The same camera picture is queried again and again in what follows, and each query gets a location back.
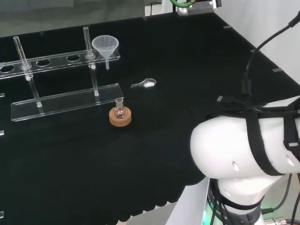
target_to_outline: screw hole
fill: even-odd
[[[233,161],[232,166],[235,171],[240,171],[239,165],[236,162]]]
[[[50,64],[50,60],[40,60],[40,61],[37,61],[37,65],[39,67],[45,67],[45,66],[48,66]]]
[[[228,191],[226,191],[225,189],[223,189],[223,191],[224,191],[224,193],[227,194],[228,196],[231,196],[231,194],[230,194]]]
[[[289,156],[286,156],[286,161],[288,164],[290,164],[291,166],[295,166],[295,163],[291,160],[291,158]]]
[[[76,62],[80,59],[80,56],[79,55],[70,55],[67,57],[67,60],[69,62]]]
[[[2,73],[9,73],[14,68],[15,67],[13,65],[3,66],[3,67],[1,67],[0,72],[2,72]]]

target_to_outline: white powder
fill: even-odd
[[[145,83],[145,84],[144,84],[144,87],[145,87],[145,88],[148,88],[148,87],[153,87],[154,85],[155,85],[154,82],[148,82],[148,83]]]

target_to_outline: green cable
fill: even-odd
[[[173,5],[177,6],[178,8],[190,7],[195,2],[195,0],[191,0],[190,2],[187,3],[178,3],[176,0],[170,0],[170,1]]]

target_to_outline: black cloth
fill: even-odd
[[[176,201],[204,175],[189,148],[192,130],[216,100],[240,96],[253,46],[215,14],[167,14],[90,26],[90,36],[109,34],[121,58],[98,65],[99,85],[119,83],[133,121],[112,127],[114,104],[20,122],[12,102],[31,99],[24,77],[0,81],[0,210],[14,225],[105,225]],[[20,35],[27,58],[85,49],[82,27]],[[0,61],[18,60],[12,37],[0,38]],[[300,95],[299,86],[258,54],[250,71],[252,101]],[[151,90],[130,89],[154,78]],[[87,66],[34,75],[40,96],[91,88]]]

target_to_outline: metal connector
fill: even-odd
[[[275,219],[266,219],[264,221],[265,225],[287,225],[286,220],[283,217]]]
[[[196,2],[188,8],[178,8],[178,15],[195,15],[203,13],[211,13],[217,9],[216,0],[207,0]]]

